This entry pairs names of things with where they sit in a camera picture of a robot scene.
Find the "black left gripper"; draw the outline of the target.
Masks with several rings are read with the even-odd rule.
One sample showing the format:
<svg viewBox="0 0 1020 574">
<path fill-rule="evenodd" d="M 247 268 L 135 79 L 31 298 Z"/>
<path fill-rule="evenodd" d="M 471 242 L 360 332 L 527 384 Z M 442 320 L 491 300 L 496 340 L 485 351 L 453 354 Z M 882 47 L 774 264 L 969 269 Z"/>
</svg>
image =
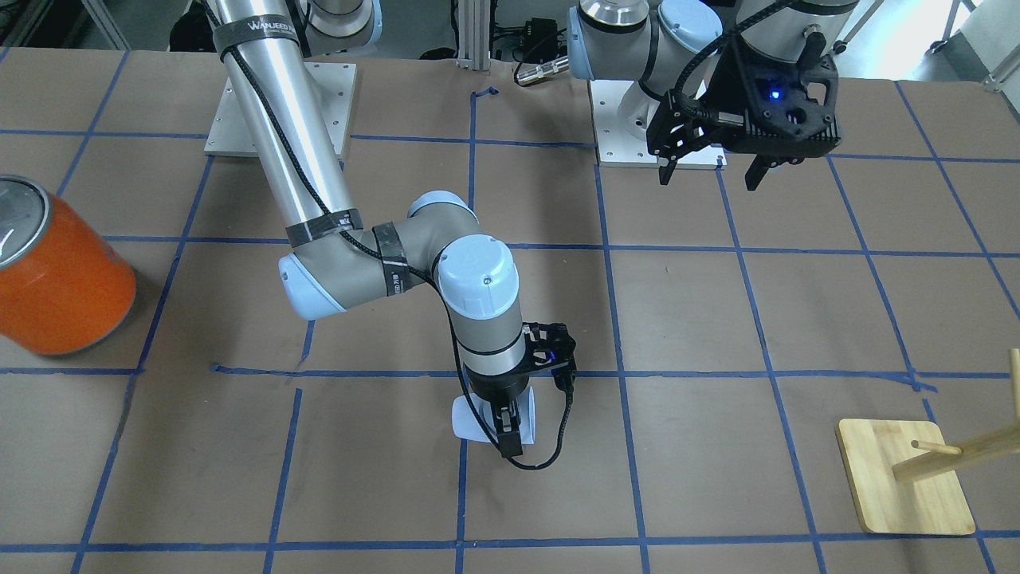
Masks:
<svg viewBox="0 0 1020 574">
<path fill-rule="evenodd" d="M 685 49 L 676 65 L 656 65 L 647 81 L 658 106 L 647 124 L 647 149 L 660 160 L 660 185 L 668 186 L 678 160 L 712 144 L 755 154 L 747 191 L 757 191 L 772 169 L 766 134 L 755 124 L 753 97 L 744 84 L 757 54 L 740 36 L 720 36 Z"/>
</svg>

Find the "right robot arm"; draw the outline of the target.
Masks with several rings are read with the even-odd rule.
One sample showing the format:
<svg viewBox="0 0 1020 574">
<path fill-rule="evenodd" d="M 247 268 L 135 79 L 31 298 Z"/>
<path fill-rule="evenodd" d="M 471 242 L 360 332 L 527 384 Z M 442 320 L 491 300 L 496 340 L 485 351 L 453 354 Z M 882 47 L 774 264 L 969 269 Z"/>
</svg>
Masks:
<svg viewBox="0 0 1020 574">
<path fill-rule="evenodd" d="M 460 197 L 431 191 L 407 217 L 367 228 L 347 193 L 322 97 L 284 1 L 204 1 L 212 43 L 283 215 L 290 254 L 278 273 L 305 320 L 343 313 L 413 286 L 440 295 L 457 364 L 488 408 L 477 428 L 504 458 L 536 433 L 525 363 L 532 343 L 511 250 L 484 234 Z"/>
</svg>

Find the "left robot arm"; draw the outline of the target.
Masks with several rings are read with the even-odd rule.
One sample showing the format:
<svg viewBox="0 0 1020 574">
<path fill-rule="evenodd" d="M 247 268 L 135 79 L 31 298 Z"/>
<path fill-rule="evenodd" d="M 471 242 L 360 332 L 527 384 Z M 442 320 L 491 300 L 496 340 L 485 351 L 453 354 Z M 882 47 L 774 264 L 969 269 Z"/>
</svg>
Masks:
<svg viewBox="0 0 1020 574">
<path fill-rule="evenodd" d="M 579 1 L 566 29 L 571 73 L 629 81 L 638 139 L 661 184 L 712 145 L 750 154 L 744 186 L 842 144 L 832 49 L 853 1 Z"/>
</svg>

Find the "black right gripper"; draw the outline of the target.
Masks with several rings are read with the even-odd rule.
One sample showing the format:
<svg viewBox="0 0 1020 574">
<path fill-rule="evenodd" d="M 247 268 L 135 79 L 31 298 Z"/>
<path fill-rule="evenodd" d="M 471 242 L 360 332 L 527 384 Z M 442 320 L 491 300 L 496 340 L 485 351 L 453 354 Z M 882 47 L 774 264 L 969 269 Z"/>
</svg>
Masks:
<svg viewBox="0 0 1020 574">
<path fill-rule="evenodd" d="M 514 370 L 509 373 L 484 375 L 475 372 L 464 364 L 469 378 L 471 392 L 494 406 L 494 426 L 496 430 L 496 448 L 503 458 L 516 458 L 524 454 L 520 433 L 520 423 L 533 423 L 536 408 L 533 408 L 533 392 L 528 390 L 531 374 Z M 520 406 L 510 406 L 524 395 Z"/>
</svg>

